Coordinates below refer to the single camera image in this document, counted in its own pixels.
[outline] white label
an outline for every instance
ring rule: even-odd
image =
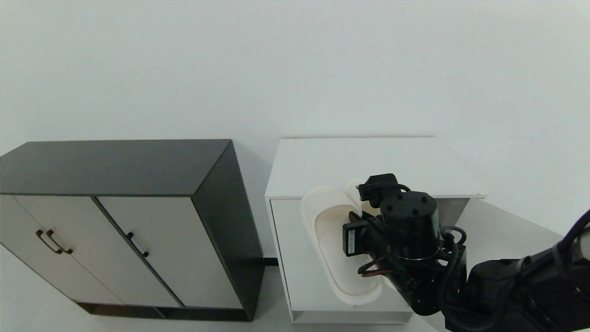
[[[348,254],[355,253],[355,231],[348,231]]]

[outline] slipper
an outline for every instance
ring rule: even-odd
[[[361,201],[360,200],[359,190],[356,187],[359,184],[364,184],[364,183],[365,182],[360,179],[359,180],[350,180],[344,186],[344,192],[346,193],[348,198],[350,200],[352,200],[353,203],[356,206],[358,206],[359,209],[361,209],[361,211],[367,212],[372,216],[377,216],[377,215],[381,214],[381,210],[379,208],[372,207],[368,201]],[[389,280],[389,278],[387,278],[384,275],[382,275],[381,277],[383,277],[383,283],[385,285],[387,285],[388,287],[390,287],[392,289],[395,289],[395,286],[391,283],[391,280]]]
[[[342,225],[349,222],[350,211],[360,213],[345,193],[331,187],[314,188],[301,200],[303,223],[332,291],[344,303],[362,305],[381,295],[382,282],[357,273],[371,261],[369,255],[346,257],[342,251]]]

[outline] cabinet door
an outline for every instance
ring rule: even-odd
[[[90,197],[18,196],[17,201],[123,303],[179,306]]]
[[[56,254],[58,247],[43,233],[39,225],[11,196],[0,195],[0,241],[23,263],[38,273],[65,296],[75,301],[123,304],[71,255]]]
[[[100,197],[146,260],[189,307],[242,308],[188,197]]]

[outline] door handle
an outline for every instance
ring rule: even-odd
[[[45,244],[47,246],[47,248],[51,249],[51,251],[53,251],[54,253],[56,253],[56,254],[59,255],[62,252],[64,252],[61,249],[57,249],[57,250],[53,249],[47,242],[45,242],[45,240],[41,237],[41,235],[43,234],[43,231],[42,230],[36,231],[35,234],[37,235],[37,237],[39,238],[39,240],[41,240],[43,242],[43,244]]]
[[[57,243],[57,242],[56,242],[56,241],[53,239],[53,237],[51,237],[51,236],[53,235],[53,231],[52,231],[51,229],[50,229],[50,230],[48,230],[46,234],[47,234],[47,237],[49,237],[49,240],[51,240],[53,243],[55,243],[55,245],[56,245],[56,246],[60,247],[60,249],[61,249],[61,250],[63,250],[63,252],[65,252],[65,253],[68,253],[68,254],[70,254],[70,255],[71,255],[71,254],[74,252],[74,251],[73,251],[71,248],[70,248],[70,249],[68,249],[68,250],[65,250],[65,249],[64,249],[62,246],[60,246],[60,244],[59,244],[59,243]]]
[[[137,249],[137,251],[142,252],[141,250],[139,250],[139,247],[137,246],[137,244],[135,243],[135,241],[133,241],[133,233],[129,232],[127,233],[127,238],[131,241],[131,243],[135,246],[135,249]],[[144,251],[142,253],[143,257],[148,257],[149,256],[149,252]]]

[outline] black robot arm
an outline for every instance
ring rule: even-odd
[[[344,253],[370,255],[373,261],[358,273],[385,275],[418,315],[441,311],[454,332],[590,327],[590,211],[552,248],[479,263],[467,278],[467,234],[440,227],[434,198],[399,184],[393,174],[371,176],[358,190],[381,213],[350,213]]]

